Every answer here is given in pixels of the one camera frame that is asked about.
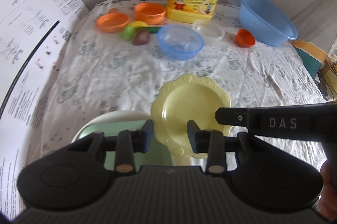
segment paper with text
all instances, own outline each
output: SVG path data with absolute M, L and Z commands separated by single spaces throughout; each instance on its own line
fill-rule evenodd
M 40 149 L 41 121 L 82 0 L 0 0 L 0 211 L 22 210 L 22 168 Z

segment plate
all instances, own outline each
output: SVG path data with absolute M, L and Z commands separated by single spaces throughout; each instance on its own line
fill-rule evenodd
M 215 112 L 230 107 L 230 97 L 208 77 L 185 74 L 165 83 L 151 106 L 156 139 L 178 157 L 205 158 L 206 153 L 193 153 L 187 136 L 187 122 L 194 120 L 200 129 L 215 129 L 229 136 L 232 126 L 220 125 Z

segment mattress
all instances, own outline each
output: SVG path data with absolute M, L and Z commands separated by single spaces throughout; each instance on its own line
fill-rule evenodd
M 154 0 L 166 5 L 167 0 Z M 101 33 L 95 22 L 110 8 L 134 20 L 139 1 L 108 0 L 96 5 L 76 27 L 67 44 L 58 78 L 50 91 L 37 149 L 29 160 L 69 144 L 91 119 L 116 110 L 150 112 L 160 87 L 182 74 L 208 76 L 227 91 L 232 107 L 263 107 L 323 103 L 321 93 L 304 68 L 293 46 L 286 42 L 273 48 L 257 42 L 243 49 L 234 42 L 240 28 L 239 9 L 217 5 L 213 21 L 223 26 L 223 40 L 188 61 L 168 59 L 151 35 L 147 45 L 133 46 L 118 33 Z M 165 19 L 160 26 L 182 24 Z M 230 136 L 245 128 L 234 127 Z M 320 143 L 262 137 L 263 140 L 319 169 L 326 157 Z M 191 160 L 205 166 L 206 160 Z M 229 170 L 236 167 L 227 155 Z

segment blue plastic bowl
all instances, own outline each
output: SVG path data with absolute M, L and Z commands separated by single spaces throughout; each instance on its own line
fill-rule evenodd
M 297 39 L 297 30 L 286 15 L 267 0 L 241 0 L 240 22 L 262 43 L 276 47 Z
M 203 38 L 194 30 L 182 25 L 167 25 L 157 34 L 158 44 L 163 53 L 178 61 L 193 58 L 203 48 Z

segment finger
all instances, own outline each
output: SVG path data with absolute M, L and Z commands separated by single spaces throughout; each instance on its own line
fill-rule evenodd
M 331 175 L 329 170 L 329 163 L 327 160 L 322 164 L 320 174 L 323 178 L 324 185 L 330 183 Z
M 327 209 L 337 212 L 337 190 L 331 184 L 323 186 L 320 202 Z
M 331 211 L 327 209 L 325 206 L 319 202 L 319 207 L 320 207 L 320 215 L 322 215 L 324 218 L 326 218 L 329 221 L 333 221 L 335 218 L 337 218 L 337 212 Z

